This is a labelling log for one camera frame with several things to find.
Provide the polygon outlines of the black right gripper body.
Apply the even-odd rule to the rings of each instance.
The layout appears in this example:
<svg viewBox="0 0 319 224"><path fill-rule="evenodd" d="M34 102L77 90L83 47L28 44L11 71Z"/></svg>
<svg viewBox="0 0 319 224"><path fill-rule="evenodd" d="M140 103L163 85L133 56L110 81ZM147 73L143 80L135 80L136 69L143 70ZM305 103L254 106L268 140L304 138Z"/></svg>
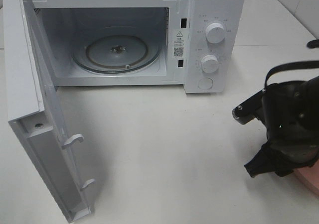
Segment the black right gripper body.
<svg viewBox="0 0 319 224"><path fill-rule="evenodd" d="M267 142L293 164L312 167L319 159L319 83L269 85L262 96Z"/></svg>

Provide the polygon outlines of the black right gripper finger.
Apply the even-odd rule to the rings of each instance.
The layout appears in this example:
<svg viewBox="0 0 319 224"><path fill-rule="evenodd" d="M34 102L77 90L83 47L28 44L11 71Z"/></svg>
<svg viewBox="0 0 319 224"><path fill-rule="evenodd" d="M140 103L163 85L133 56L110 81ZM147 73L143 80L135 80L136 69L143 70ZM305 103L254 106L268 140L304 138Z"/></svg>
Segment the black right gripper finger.
<svg viewBox="0 0 319 224"><path fill-rule="evenodd" d="M244 167L250 177L271 172L284 177L293 172L293 164L287 161L282 153L272 149L270 142L263 144L259 152Z"/></svg>

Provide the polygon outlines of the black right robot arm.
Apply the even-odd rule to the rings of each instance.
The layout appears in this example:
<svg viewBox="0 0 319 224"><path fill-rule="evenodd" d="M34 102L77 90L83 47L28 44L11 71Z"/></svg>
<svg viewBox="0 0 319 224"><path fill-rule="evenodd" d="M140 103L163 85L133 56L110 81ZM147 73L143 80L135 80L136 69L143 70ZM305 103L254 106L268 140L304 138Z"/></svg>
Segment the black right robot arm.
<svg viewBox="0 0 319 224"><path fill-rule="evenodd" d="M267 142L245 164L251 177L274 172L286 176L319 159L319 80L267 86L253 96L250 113L266 128Z"/></svg>

